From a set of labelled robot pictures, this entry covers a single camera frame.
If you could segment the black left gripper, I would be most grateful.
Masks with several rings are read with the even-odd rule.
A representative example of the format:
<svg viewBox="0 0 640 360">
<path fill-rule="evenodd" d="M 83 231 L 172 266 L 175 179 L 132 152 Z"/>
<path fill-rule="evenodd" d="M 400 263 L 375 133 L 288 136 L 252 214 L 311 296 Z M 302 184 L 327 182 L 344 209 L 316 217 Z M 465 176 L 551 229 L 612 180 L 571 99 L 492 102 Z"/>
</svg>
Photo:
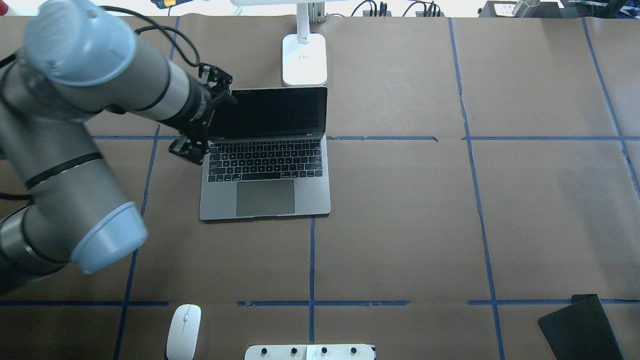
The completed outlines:
<svg viewBox="0 0 640 360">
<path fill-rule="evenodd" d="M 231 84 L 233 77 L 221 68 L 208 64 L 198 65 L 199 80 L 189 78 L 189 94 L 183 107 L 169 117 L 168 126 L 179 132 L 168 151 L 188 162 L 201 166 L 210 152 L 210 124 L 215 108 L 222 104 L 237 105 Z"/>
</svg>

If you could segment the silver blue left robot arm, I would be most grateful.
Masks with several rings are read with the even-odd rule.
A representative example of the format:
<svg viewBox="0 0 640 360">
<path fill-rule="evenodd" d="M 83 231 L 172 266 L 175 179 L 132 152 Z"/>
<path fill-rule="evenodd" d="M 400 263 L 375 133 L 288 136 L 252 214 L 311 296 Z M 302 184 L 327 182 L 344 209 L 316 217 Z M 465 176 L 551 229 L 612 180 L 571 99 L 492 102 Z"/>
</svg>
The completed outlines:
<svg viewBox="0 0 640 360">
<path fill-rule="evenodd" d="M 2 296 L 67 264 L 99 272 L 147 239 L 87 121 L 131 113 L 166 125 L 179 132 L 170 153 L 200 166 L 215 108 L 236 102 L 233 76 L 199 59 L 190 63 L 198 77 L 187 74 L 118 14 L 169 41 L 179 34 L 123 7 L 48 0 L 1 62 L 1 153 L 29 192 L 29 204 L 1 221 Z"/>
</svg>

